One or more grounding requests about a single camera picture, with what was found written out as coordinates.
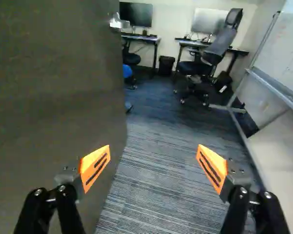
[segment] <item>desk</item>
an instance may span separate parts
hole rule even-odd
[[[182,51],[183,51],[183,49],[185,47],[205,48],[205,47],[209,46],[209,44],[201,43],[199,41],[189,41],[189,40],[180,40],[179,44],[180,44],[180,50],[179,50],[179,55],[178,55],[178,60],[177,60],[177,66],[180,63],[180,58],[181,58],[181,55],[182,55]],[[244,51],[244,50],[239,50],[237,48],[228,48],[227,51],[233,53],[233,57],[231,59],[229,67],[227,69],[227,73],[230,74],[230,72],[231,72],[231,70],[233,68],[233,65],[234,65],[235,61],[237,60],[237,58],[239,56],[246,56],[246,55],[249,54],[249,52]]]
[[[130,36],[130,35],[122,35],[122,38],[126,41],[143,41],[147,44],[154,45],[154,56],[153,56],[153,67],[152,67],[152,74],[156,73],[156,60],[157,60],[157,49],[158,44],[161,41],[161,38],[153,38],[153,37],[144,37],[144,36]]]

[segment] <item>metal bolt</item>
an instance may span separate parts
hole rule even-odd
[[[243,194],[247,194],[247,193],[248,193],[248,191],[247,191],[245,188],[243,188],[243,187],[241,187],[241,192],[242,192]]]
[[[268,193],[268,192],[264,192],[264,195],[265,195],[265,197],[266,197],[267,199],[270,199],[270,198],[272,198],[271,194],[270,194],[270,193]]]
[[[63,192],[65,190],[65,186],[64,185],[61,185],[61,187],[59,188],[59,191],[60,192]]]
[[[42,189],[37,189],[34,193],[35,196],[39,196],[42,193]]]

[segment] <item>white wall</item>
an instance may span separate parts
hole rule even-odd
[[[234,47],[240,47],[247,33],[255,10],[257,0],[122,0],[128,2],[151,3],[154,7],[153,24],[149,33],[156,34],[162,38],[159,45],[158,56],[172,56],[177,59],[179,53],[179,43],[174,38],[182,38],[190,33],[192,16],[196,7],[212,8],[220,10],[230,10],[231,8],[243,8],[244,16],[241,21],[238,34],[232,43]],[[142,33],[142,28],[138,28],[136,33]],[[142,45],[132,44],[132,52],[139,49]],[[153,65],[153,47],[148,46],[138,54],[142,57],[139,65],[151,67]],[[216,75],[226,70],[230,62],[231,55],[218,65]],[[184,50],[182,60],[192,60],[193,57]]]
[[[249,146],[264,185],[277,195],[293,233],[293,111],[251,136]]]
[[[285,0],[264,0],[258,5],[251,25],[241,43],[241,47],[250,51],[250,54],[236,62],[231,73],[234,80],[233,88],[236,88],[240,79],[245,75],[245,68],[249,67],[272,21],[272,16],[283,8],[284,3]],[[246,80],[238,98],[246,104],[245,108],[259,128],[287,109],[287,106],[273,93],[253,79]]]

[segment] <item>cable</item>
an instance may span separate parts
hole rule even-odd
[[[145,47],[147,47],[147,45],[142,46],[141,48],[139,48],[138,50],[136,50],[135,52],[132,52],[132,53],[136,54],[136,53],[138,53],[140,50],[142,50]]]

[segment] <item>gray striped carpet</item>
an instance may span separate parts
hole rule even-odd
[[[180,105],[167,79],[127,91],[134,109],[128,140],[97,234],[218,233],[228,205],[222,203],[195,159],[203,144],[251,171],[247,152],[227,113],[198,101]],[[245,233],[252,233],[248,218]]]

